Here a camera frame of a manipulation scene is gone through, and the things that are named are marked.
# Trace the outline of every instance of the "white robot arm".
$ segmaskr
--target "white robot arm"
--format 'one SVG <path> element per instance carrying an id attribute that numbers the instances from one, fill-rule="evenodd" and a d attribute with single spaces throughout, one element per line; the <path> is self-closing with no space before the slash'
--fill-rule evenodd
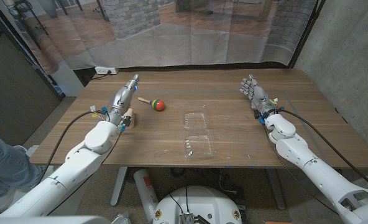
<path id="1" fill-rule="evenodd" d="M 0 218 L 41 217 L 48 215 L 65 194 L 76 184 L 96 172 L 113 149 L 110 137 L 122 133 L 123 115 L 130 107 L 137 89 L 139 76 L 135 75 L 111 100 L 108 121 L 100 121 L 66 156 L 64 164 L 43 180 L 14 205 L 0 214 Z"/>
<path id="2" fill-rule="evenodd" d="M 248 96 L 259 118 L 268 130 L 270 140 L 284 159 L 299 167 L 318 187 L 346 224 L 368 224 L 368 189 L 348 181 L 309 148 L 307 142 L 296 133 L 296 127 L 276 109 L 252 75 L 244 79 L 240 91 Z"/>

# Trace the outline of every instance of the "wooden table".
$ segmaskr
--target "wooden table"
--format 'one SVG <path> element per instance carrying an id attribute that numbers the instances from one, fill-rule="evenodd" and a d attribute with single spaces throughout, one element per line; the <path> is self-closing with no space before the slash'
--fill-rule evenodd
<path id="1" fill-rule="evenodd" d="M 106 106 L 115 91 L 137 72 L 119 72 L 91 81 L 39 146 L 31 162 L 45 164 L 67 124 L 79 114 Z M 368 147 L 335 112 L 331 103 L 301 70 L 179 70 L 138 72 L 139 89 L 131 102 L 136 126 L 124 132 L 104 164 L 131 167 L 250 167 L 282 168 L 262 125 L 254 119 L 249 99 L 238 91 L 252 73 L 271 98 L 307 119 L 356 167 L 368 169 Z M 137 97 L 162 99 L 167 105 L 155 111 Z M 209 159 L 184 157 L 183 107 L 206 105 L 215 155 Z M 282 113 L 297 127 L 310 149 L 334 168 L 348 166 L 299 120 Z M 52 164 L 62 164 L 67 152 L 84 140 L 98 122 L 90 115 L 79 119 L 67 132 Z"/>

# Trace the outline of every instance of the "white cylinder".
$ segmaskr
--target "white cylinder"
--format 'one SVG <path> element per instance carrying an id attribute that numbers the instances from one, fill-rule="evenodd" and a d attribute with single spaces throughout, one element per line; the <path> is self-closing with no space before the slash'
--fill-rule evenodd
<path id="1" fill-rule="evenodd" d="M 134 180 L 140 194 L 142 207 L 147 215 L 148 223 L 152 223 L 159 201 L 148 171 L 145 169 L 137 171 L 134 174 Z"/>

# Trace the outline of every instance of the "wooden handle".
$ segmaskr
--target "wooden handle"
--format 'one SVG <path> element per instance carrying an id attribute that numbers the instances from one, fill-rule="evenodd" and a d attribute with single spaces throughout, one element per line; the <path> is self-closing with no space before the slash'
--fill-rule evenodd
<path id="1" fill-rule="evenodd" d="M 141 97 L 138 97 L 137 99 L 139 99 L 139 101 L 143 101 L 143 102 L 146 102 L 146 103 L 149 103 L 150 102 L 149 100 L 146 100 L 146 99 L 141 98 Z"/>

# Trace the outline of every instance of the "wall outlet plate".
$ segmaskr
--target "wall outlet plate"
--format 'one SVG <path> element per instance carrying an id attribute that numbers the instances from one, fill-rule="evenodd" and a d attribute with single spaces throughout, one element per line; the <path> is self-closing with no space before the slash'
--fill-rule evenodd
<path id="1" fill-rule="evenodd" d="M 105 75 L 108 73 L 108 71 L 111 71 L 111 74 L 117 74 L 117 72 L 119 71 L 118 68 L 106 68 L 106 67 L 100 67 L 100 66 L 97 66 L 94 69 L 99 75 Z"/>

